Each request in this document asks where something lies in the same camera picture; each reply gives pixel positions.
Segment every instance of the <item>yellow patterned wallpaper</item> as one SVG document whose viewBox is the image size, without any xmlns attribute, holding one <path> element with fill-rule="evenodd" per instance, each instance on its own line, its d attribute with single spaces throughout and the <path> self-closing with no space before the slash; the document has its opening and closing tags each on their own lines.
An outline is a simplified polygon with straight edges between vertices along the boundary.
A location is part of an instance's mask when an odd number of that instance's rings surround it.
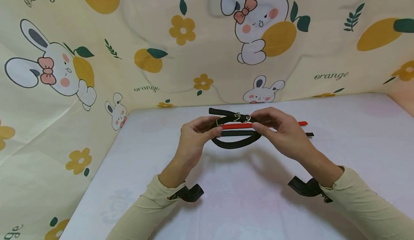
<svg viewBox="0 0 414 240">
<path fill-rule="evenodd" d="M 383 92 L 414 0 L 0 0 L 0 233 L 57 240 L 128 110 Z"/>
</svg>

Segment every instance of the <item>pink bow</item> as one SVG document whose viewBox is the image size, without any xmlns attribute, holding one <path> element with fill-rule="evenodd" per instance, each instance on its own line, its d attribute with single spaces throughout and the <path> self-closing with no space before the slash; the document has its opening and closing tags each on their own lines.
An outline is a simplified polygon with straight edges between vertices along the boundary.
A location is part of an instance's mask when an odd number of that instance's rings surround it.
<svg viewBox="0 0 414 240">
<path fill-rule="evenodd" d="M 254 8 L 258 5 L 256 0 L 246 0 L 244 3 L 244 8 L 241 11 L 237 11 L 234 13 L 234 19 L 238 24 L 242 24 L 244 22 L 245 16 L 250 12 L 253 11 Z"/>
<path fill-rule="evenodd" d="M 121 122 L 121 128 L 122 128 L 122 126 L 124 125 L 124 123 L 127 121 L 127 117 L 125 116 L 124 117 L 124 121 L 123 122 Z"/>
<path fill-rule="evenodd" d="M 53 66 L 55 65 L 54 61 L 49 57 L 40 57 L 37 59 L 37 62 L 43 69 L 43 74 L 40 76 L 40 81 L 46 85 L 56 84 L 56 77 L 53 76 Z"/>
</svg>

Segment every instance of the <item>cartoon rabbit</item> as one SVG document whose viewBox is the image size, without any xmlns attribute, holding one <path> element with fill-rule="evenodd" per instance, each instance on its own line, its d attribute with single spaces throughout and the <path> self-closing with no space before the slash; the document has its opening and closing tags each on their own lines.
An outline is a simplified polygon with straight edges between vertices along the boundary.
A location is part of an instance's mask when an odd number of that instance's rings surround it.
<svg viewBox="0 0 414 240">
<path fill-rule="evenodd" d="M 79 71 L 74 67 L 70 52 L 57 42 L 50 43 L 29 20 L 21 20 L 20 29 L 26 39 L 44 54 L 37 61 L 19 57 L 9 59 L 5 64 L 9 79 L 24 88 L 33 88 L 40 80 L 61 95 L 77 95 L 84 109 L 89 111 L 96 100 L 95 89 L 87 84 L 87 81 L 93 83 L 93 76 L 82 79 L 82 74 L 77 74 Z"/>
<path fill-rule="evenodd" d="M 271 103 L 275 99 L 275 93 L 284 88 L 283 80 L 276 81 L 270 88 L 264 87 L 265 76 L 258 76 L 254 80 L 253 89 L 244 94 L 243 100 L 248 103 Z"/>
<path fill-rule="evenodd" d="M 262 51 L 264 32 L 272 25 L 286 20 L 287 0 L 221 0 L 221 12 L 235 19 L 235 35 L 243 43 L 237 56 L 240 63 L 256 65 L 266 59 Z"/>
<path fill-rule="evenodd" d="M 122 128 L 127 121 L 127 109 L 121 104 L 121 100 L 122 95 L 120 93 L 115 93 L 114 107 L 112 107 L 108 101 L 105 102 L 106 111 L 112 116 L 112 128 L 114 128 L 114 130 Z"/>
</svg>

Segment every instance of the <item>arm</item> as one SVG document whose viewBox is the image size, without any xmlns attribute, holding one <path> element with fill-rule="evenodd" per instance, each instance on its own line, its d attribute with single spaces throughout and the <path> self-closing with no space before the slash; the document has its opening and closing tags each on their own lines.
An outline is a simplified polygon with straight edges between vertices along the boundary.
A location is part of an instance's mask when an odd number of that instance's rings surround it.
<svg viewBox="0 0 414 240">
<path fill-rule="evenodd" d="M 260 122 L 253 128 L 283 155 L 298 161 L 333 200 L 332 205 L 368 239 L 413 238 L 414 221 L 374 193 L 354 170 L 337 166 L 316 150 L 295 118 L 272 107 L 258 110 L 252 117 Z"/>
<path fill-rule="evenodd" d="M 153 177 L 147 191 L 125 212 L 106 240 L 148 239 L 177 204 L 178 199 L 169 197 L 183 188 L 185 179 L 201 158 L 204 144 L 220 136 L 220 126 L 209 130 L 217 118 L 200 117 L 182 126 L 174 158 L 160 175 Z"/>
</svg>

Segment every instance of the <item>white table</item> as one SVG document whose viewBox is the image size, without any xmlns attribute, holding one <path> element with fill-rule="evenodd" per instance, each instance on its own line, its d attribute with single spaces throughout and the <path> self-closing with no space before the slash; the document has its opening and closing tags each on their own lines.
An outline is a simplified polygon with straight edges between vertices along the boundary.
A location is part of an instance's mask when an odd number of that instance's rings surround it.
<svg viewBox="0 0 414 240">
<path fill-rule="evenodd" d="M 379 195 L 414 218 L 414 119 L 394 101 L 360 94 L 215 108 L 248 114 L 268 106 L 307 121 L 304 130 L 315 133 L 311 141 L 320 151 L 356 170 Z M 60 240 L 104 240 L 171 160 L 182 124 L 208 115 L 208 108 L 131 112 Z M 321 197 L 302 197 L 289 188 L 294 175 L 310 179 L 264 137 L 233 150 L 208 142 L 187 180 L 189 187 L 199 183 L 205 194 L 193 204 L 180 201 L 153 239 L 364 239 Z"/>
</svg>

